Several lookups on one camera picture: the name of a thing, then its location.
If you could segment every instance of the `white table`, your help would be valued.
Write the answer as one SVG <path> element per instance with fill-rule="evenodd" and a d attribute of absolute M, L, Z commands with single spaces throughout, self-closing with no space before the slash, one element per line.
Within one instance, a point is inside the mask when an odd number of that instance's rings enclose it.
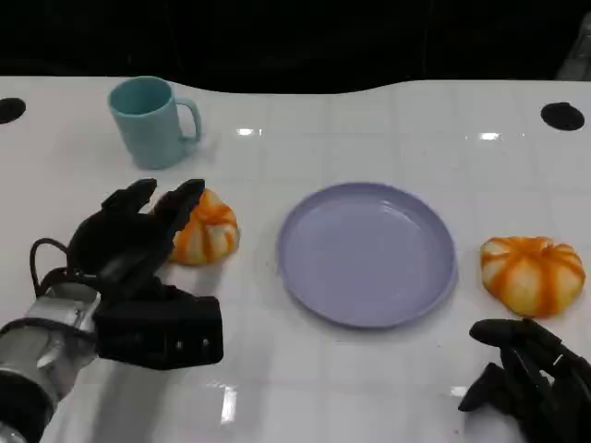
<path fill-rule="evenodd" d="M 28 253 L 69 240 L 104 197 L 153 176 L 159 192 L 203 177 L 235 209 L 242 243 L 223 268 L 170 269 L 168 280 L 215 294 L 225 358 L 158 373 L 95 361 L 80 373 L 45 442 L 517 442 L 511 421 L 456 411 L 463 387 L 497 352 L 472 341 L 485 317 L 510 317 L 482 288 L 477 249 L 492 235 L 549 235 L 591 266 L 591 87 L 551 82 L 415 82 L 329 96 L 249 96 L 175 85 L 204 120 L 201 152 L 142 172 L 106 106 L 115 78 L 1 78 L 27 112 L 0 126 L 2 323 L 32 300 Z M 570 102 L 589 120 L 558 132 L 539 117 Z M 188 115 L 183 125 L 191 128 Z M 329 325 L 296 305 L 275 274 L 286 212 L 351 180 L 421 196 L 457 244 L 452 298 L 417 323 L 381 333 Z M 62 264 L 40 254 L 40 272 Z M 591 301 L 545 322 L 591 357 Z"/>

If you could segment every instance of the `toy pumpkin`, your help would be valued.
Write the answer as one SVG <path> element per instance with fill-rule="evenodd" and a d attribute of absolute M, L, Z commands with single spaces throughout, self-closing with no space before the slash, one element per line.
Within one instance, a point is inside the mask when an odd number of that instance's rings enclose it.
<path fill-rule="evenodd" d="M 487 290 L 522 317 L 560 313 L 585 283 L 573 248 L 547 237 L 493 237 L 480 248 L 480 265 Z"/>
<path fill-rule="evenodd" d="M 183 265 L 207 265 L 233 252 L 239 238 L 234 212 L 206 188 L 189 222 L 175 235 L 171 260 Z"/>

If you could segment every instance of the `orange pumpkin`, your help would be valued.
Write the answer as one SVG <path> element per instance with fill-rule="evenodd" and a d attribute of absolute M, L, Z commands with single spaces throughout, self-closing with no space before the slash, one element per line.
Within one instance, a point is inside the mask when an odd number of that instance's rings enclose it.
<path fill-rule="evenodd" d="M 209 189 L 191 212 L 185 228 L 175 235 L 171 260 L 183 265 L 206 265 L 233 252 L 240 231 L 234 212 Z"/>
<path fill-rule="evenodd" d="M 585 283 L 579 256 L 547 237 L 493 237 L 480 248 L 480 265 L 488 291 L 522 317 L 560 313 Z"/>

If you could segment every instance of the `robotic hand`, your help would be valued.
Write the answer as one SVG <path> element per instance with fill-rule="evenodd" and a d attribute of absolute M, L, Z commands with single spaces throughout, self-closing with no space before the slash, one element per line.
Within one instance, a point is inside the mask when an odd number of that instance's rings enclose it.
<path fill-rule="evenodd" d="M 33 245 L 35 302 L 24 318 L 0 329 L 0 443 L 37 443 L 78 371 L 96 355 L 159 370 L 222 359 L 217 300 L 154 276 L 205 182 L 189 180 L 151 213 L 139 213 L 155 188 L 146 179 L 115 191 L 67 247 L 51 239 Z M 35 254 L 43 244 L 62 249 L 67 264 L 39 282 Z"/>
<path fill-rule="evenodd" d="M 503 368 L 489 363 L 460 411 L 489 403 L 515 417 L 530 443 L 591 441 L 591 365 L 583 357 L 529 319 L 478 321 L 470 335 L 501 348 Z"/>

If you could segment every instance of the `teal mug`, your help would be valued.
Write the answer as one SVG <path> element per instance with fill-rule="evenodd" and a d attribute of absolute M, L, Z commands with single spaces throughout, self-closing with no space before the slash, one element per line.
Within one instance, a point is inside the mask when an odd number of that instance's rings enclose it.
<path fill-rule="evenodd" d="M 177 105 L 186 106 L 195 122 L 195 135 L 185 136 Z M 120 83 L 109 94 L 111 114 L 134 162 L 142 169 L 163 169 L 180 162 L 199 141 L 197 105 L 177 99 L 161 78 L 136 77 Z"/>

